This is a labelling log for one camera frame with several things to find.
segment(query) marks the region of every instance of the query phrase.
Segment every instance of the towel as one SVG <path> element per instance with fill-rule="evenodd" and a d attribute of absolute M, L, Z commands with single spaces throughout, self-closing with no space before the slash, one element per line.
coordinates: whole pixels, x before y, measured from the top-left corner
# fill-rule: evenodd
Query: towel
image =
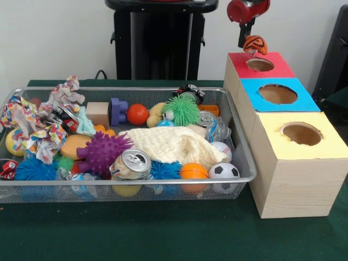
<path fill-rule="evenodd" d="M 131 129 L 121 132 L 152 160 L 165 163 L 179 161 L 182 165 L 198 163 L 210 168 L 220 162 L 228 162 L 228 157 L 212 146 L 207 140 L 186 127 L 154 127 Z"/>

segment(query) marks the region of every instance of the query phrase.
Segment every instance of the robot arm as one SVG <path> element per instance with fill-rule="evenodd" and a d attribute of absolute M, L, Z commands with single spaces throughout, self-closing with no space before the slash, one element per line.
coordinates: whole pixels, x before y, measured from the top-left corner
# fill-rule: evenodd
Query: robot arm
<path fill-rule="evenodd" d="M 247 36 L 255 24 L 255 18 L 264 14 L 270 7 L 271 0 L 232 0 L 227 7 L 228 18 L 239 23 L 238 46 L 244 48 Z"/>

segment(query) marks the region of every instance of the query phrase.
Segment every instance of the stacked wooden boxes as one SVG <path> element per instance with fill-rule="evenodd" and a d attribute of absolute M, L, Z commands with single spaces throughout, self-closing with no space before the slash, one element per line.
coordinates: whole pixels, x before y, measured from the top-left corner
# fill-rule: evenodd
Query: stacked wooden boxes
<path fill-rule="evenodd" d="M 259 173 L 261 218 L 326 216 L 348 172 L 348 147 L 279 53 L 228 55 L 230 91 Z"/>

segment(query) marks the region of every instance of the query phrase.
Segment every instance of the can lid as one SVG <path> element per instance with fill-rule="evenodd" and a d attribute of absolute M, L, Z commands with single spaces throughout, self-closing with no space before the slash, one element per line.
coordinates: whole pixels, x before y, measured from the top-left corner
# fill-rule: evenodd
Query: can lid
<path fill-rule="evenodd" d="M 198 121 L 198 125 L 207 127 L 215 119 L 216 117 L 213 113 L 206 110 L 202 110 L 200 111 L 200 120 Z"/>
<path fill-rule="evenodd" d="M 136 148 L 125 150 L 122 153 L 122 160 L 129 169 L 135 172 L 144 172 L 151 168 L 149 156 Z"/>

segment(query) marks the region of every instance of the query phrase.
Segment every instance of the metal basket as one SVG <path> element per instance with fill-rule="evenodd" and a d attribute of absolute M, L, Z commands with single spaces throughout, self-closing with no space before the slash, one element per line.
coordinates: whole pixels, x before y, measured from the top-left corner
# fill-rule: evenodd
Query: metal basket
<path fill-rule="evenodd" d="M 232 148 L 232 163 L 240 172 L 240 178 L 233 179 L 171 179 L 136 181 L 0 181 L 0 203 L 23 202 L 84 202 L 84 201 L 147 201 L 147 200 L 217 200 L 235 199 L 245 184 L 256 176 L 254 160 L 245 139 L 240 120 L 230 94 L 223 88 L 201 88 L 205 93 L 204 104 L 215 104 L 220 116 L 232 130 L 232 138 L 224 142 Z M 48 100 L 52 88 L 24 88 L 20 92 L 27 100 L 39 98 Z M 88 102 L 109 102 L 112 97 L 127 101 L 130 105 L 141 103 L 147 108 L 168 101 L 173 88 L 80 88 L 79 93 Z M 115 127 L 118 133 L 133 128 L 129 124 Z M 0 158 L 21 161 L 12 156 L 5 147 L 7 130 L 0 136 Z M 182 190 L 183 186 L 206 185 L 202 193 L 190 195 Z M 213 190 L 218 186 L 219 194 Z"/>

